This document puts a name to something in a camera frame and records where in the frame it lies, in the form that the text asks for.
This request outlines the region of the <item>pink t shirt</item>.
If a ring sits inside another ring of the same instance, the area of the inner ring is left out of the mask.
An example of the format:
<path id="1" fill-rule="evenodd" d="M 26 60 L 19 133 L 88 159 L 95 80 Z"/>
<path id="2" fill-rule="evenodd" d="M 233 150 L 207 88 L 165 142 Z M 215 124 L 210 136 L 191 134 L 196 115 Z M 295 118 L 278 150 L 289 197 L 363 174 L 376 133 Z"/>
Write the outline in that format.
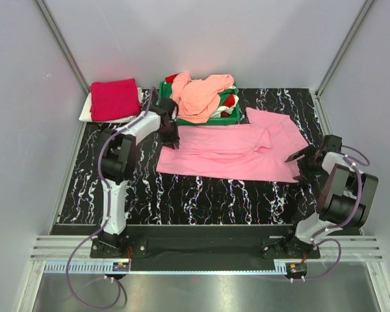
<path id="1" fill-rule="evenodd" d="M 286 114 L 246 109 L 248 123 L 181 126 L 178 149 L 163 147 L 157 171 L 246 181 L 294 182 L 299 169 L 288 156 L 307 147 Z"/>

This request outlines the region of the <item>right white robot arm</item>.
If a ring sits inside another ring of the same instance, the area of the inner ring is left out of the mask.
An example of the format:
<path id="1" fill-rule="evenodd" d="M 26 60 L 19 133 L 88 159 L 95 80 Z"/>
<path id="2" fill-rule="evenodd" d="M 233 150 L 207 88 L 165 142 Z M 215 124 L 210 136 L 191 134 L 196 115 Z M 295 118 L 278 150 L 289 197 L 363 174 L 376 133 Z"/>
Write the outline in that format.
<path id="1" fill-rule="evenodd" d="M 344 228 L 361 228 L 368 219 L 378 186 L 375 175 L 362 170 L 371 164 L 356 148 L 346 146 L 339 136 L 326 135 L 322 144 L 308 146 L 288 156 L 296 161 L 298 182 L 309 183 L 324 175 L 325 184 L 317 200 L 315 212 L 299 221 L 282 241 L 288 257 L 298 257 L 306 246 L 316 246 L 326 235 Z"/>

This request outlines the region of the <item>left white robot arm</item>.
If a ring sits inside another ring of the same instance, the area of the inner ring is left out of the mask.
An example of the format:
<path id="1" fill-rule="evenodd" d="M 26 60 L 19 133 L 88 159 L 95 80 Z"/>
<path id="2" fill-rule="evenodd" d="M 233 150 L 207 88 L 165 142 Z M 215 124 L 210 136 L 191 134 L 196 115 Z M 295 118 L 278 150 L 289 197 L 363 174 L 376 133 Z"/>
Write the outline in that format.
<path id="1" fill-rule="evenodd" d="M 137 145 L 156 132 L 164 147 L 179 147 L 178 104 L 162 97 L 157 106 L 142 111 L 131 122 L 101 133 L 102 145 L 97 159 L 97 172 L 103 187 L 102 232 L 112 235 L 105 241 L 105 250 L 113 257 L 127 251 L 127 241 L 118 236 L 126 228 L 124 200 L 126 186 L 133 178 Z"/>

